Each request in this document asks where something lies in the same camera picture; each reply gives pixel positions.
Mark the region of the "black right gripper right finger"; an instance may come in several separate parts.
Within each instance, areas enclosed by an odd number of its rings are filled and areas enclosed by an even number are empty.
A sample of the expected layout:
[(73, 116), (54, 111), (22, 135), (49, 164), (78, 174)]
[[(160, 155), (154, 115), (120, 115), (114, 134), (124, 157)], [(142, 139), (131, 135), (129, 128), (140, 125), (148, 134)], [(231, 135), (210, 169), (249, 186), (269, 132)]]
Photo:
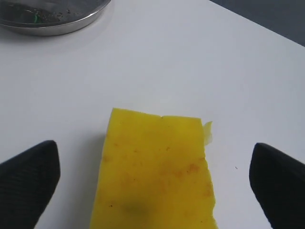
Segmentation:
[(305, 227), (305, 165), (265, 143), (256, 143), (251, 189), (274, 229)]

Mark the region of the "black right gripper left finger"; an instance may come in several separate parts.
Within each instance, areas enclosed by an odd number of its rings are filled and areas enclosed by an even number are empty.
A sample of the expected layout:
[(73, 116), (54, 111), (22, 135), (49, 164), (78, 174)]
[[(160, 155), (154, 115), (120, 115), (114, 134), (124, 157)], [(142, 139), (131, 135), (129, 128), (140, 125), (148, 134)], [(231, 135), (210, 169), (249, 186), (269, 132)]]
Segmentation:
[(0, 227), (33, 229), (61, 176), (57, 144), (43, 141), (0, 165)]

